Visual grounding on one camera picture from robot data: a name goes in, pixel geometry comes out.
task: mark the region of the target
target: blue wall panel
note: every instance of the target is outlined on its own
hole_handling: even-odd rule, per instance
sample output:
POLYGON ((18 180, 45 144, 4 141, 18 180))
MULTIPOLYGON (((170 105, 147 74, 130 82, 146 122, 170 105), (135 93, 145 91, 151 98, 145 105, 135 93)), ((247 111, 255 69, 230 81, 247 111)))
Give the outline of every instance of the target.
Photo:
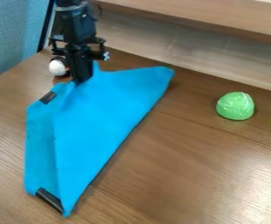
POLYGON ((0 73, 38 48, 48 0, 0 0, 0 73))

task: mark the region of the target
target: wood grain surface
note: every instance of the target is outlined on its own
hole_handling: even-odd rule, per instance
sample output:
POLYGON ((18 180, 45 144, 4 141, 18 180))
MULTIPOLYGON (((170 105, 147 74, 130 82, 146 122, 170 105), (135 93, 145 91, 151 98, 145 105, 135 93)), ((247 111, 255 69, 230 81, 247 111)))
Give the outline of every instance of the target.
POLYGON ((102 8, 271 44, 271 3, 254 0, 100 0, 102 8))
MULTIPOLYGON (((158 65, 112 51, 117 70, 158 65)), ((271 92, 174 67, 163 99, 63 219, 23 189, 25 108, 52 85, 48 50, 0 75, 0 223, 271 224, 271 92), (215 101, 249 93, 250 120, 219 117, 215 101)))
POLYGON ((109 10, 98 32, 114 49, 271 90, 271 45, 109 10))

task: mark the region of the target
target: robotic arm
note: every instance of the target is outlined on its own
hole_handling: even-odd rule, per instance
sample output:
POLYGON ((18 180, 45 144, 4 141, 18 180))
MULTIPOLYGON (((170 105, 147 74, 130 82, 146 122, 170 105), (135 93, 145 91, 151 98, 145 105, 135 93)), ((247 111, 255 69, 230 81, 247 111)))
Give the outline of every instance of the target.
POLYGON ((60 19, 62 33, 51 37, 52 54, 56 55, 50 63, 54 75, 70 73, 79 85, 93 75, 94 60, 108 60, 103 38, 96 37, 94 11, 88 1, 57 0, 57 18, 60 19), (66 44, 58 47, 58 42, 66 44), (90 45, 98 45, 93 51, 90 45))

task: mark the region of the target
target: wooden shelf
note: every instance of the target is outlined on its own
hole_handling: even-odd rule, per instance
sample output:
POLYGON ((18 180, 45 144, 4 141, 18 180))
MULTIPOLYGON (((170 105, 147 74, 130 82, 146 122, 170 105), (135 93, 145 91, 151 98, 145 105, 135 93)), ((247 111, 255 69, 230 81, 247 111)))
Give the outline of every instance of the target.
POLYGON ((104 9, 271 44, 271 0, 100 0, 104 9))
POLYGON ((107 10, 98 31, 114 49, 271 90, 271 45, 107 10))

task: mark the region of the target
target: wooden table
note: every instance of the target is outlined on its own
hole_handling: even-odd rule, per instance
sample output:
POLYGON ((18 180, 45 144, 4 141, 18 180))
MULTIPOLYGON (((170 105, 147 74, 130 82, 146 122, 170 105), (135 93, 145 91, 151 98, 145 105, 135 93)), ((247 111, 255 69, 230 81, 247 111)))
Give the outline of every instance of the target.
MULTIPOLYGON (((105 69, 158 63, 123 52, 105 69)), ((25 108, 51 86, 48 50, 0 75, 0 223, 271 224, 271 92, 176 69, 164 98, 64 220, 23 189, 25 108), (215 101, 249 93, 257 113, 219 117, 215 101)))
POLYGON ((271 44, 271 0, 99 0, 103 9, 271 44))

